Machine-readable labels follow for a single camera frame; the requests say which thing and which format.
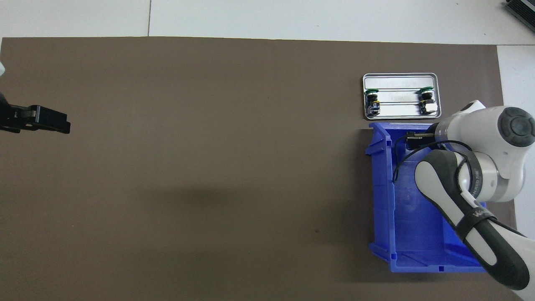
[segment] black velcro strap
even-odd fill
[[[472,208],[472,210],[468,211],[457,224],[455,233],[459,236],[461,241],[464,242],[470,230],[472,230],[477,223],[489,218],[495,219],[496,217],[492,212],[488,211],[487,208],[481,206]]]

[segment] blue bin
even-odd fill
[[[429,153],[421,150],[403,163],[396,183],[394,143],[409,131],[424,132],[430,124],[371,123],[375,241],[371,251],[399,273],[484,272],[440,212],[418,191],[414,171]],[[401,160],[408,153],[398,144]]]

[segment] silver rectangular tray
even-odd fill
[[[434,119],[440,117],[440,96],[438,79],[434,73],[368,73],[362,78],[364,115],[369,120],[376,119]],[[431,86],[437,103],[437,111],[422,115],[418,91]],[[366,93],[368,89],[377,89],[380,113],[376,116],[366,115]]]

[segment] brown table surface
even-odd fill
[[[8,38],[1,59],[10,103],[72,123],[0,133],[2,301],[517,299],[368,249],[362,76],[434,72],[445,117],[496,106],[495,46]]]

